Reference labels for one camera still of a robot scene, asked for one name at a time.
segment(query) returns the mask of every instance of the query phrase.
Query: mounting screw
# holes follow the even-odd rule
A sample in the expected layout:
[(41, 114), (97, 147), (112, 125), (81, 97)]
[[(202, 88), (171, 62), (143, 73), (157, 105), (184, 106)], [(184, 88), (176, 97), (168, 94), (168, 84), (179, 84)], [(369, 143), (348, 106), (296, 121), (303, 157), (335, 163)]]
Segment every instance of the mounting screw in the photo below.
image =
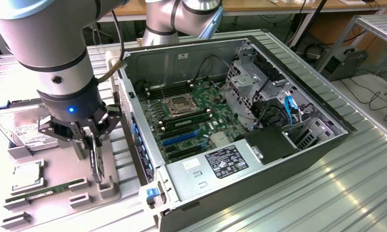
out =
[(52, 77), (52, 82), (53, 82), (55, 84), (60, 84), (60, 83), (63, 82), (63, 78), (61, 78), (60, 76), (53, 76), (53, 77)]

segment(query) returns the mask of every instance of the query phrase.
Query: warning label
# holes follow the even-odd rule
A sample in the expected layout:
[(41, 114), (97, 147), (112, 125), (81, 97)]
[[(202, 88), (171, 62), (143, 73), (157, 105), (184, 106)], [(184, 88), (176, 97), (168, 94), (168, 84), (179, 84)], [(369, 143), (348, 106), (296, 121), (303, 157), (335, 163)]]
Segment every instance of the warning label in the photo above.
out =
[(28, 148), (45, 145), (49, 143), (55, 143), (57, 141), (55, 138), (47, 136), (45, 134), (41, 134), (37, 131), (36, 124), (27, 125), (23, 127), (16, 127), (13, 130), (21, 142)]
[(207, 154), (206, 158), (219, 179), (248, 168), (235, 145)]

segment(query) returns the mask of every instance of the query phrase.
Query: motherboard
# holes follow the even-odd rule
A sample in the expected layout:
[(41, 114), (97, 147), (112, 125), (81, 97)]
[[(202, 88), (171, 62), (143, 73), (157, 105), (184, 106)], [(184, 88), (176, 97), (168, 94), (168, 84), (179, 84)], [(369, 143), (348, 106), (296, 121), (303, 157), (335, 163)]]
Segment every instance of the motherboard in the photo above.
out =
[(224, 84), (196, 81), (183, 93), (167, 88), (139, 96), (167, 163), (230, 144), (246, 132), (220, 94), (223, 88)]

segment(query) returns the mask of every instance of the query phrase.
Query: metal workbench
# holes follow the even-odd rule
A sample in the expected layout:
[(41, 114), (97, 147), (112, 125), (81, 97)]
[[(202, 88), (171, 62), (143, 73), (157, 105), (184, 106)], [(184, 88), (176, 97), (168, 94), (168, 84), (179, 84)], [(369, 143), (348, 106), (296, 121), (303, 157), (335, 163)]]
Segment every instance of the metal workbench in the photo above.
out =
[(315, 66), (315, 69), (319, 72), (324, 69), (326, 64), (331, 60), (336, 49), (342, 46), (344, 39), (347, 38), (356, 25), (359, 25), (366, 30), (366, 32), (373, 33), (377, 37), (387, 42), (387, 14), (356, 15), (347, 24), (343, 34), (335, 42), (330, 52), (327, 52), (327, 54), (320, 58), (318, 65)]
[[(387, 130), (362, 116), (360, 109), (270, 33), (250, 30), (220, 33), (215, 38), (240, 35), (254, 35), (260, 40), (358, 132), (308, 170), (184, 231), (387, 231)], [(136, 42), (127, 43), (127, 47), (135, 46)], [(105, 72), (104, 53), (112, 49), (119, 49), (117, 44), (89, 48), (97, 75)], [(0, 76), (16, 78), (20, 69), (13, 57), (1, 57)], [(29, 231), (156, 230), (153, 218), (141, 210), (139, 180), (124, 135), (113, 132), (111, 137), (123, 198)]]

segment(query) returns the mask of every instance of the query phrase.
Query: robotic arm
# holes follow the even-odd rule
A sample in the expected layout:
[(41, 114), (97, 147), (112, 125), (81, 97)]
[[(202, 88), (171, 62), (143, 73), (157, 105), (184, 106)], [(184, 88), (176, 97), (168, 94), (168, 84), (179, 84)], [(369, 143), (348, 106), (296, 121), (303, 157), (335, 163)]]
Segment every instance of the robotic arm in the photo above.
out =
[[(105, 106), (81, 30), (128, 0), (0, 0), (0, 33), (20, 64), (32, 70), (51, 112), (39, 131), (63, 141), (101, 146), (121, 118), (119, 99)], [(211, 38), (222, 20), (220, 0), (147, 0), (144, 44), (178, 42), (176, 30)]]

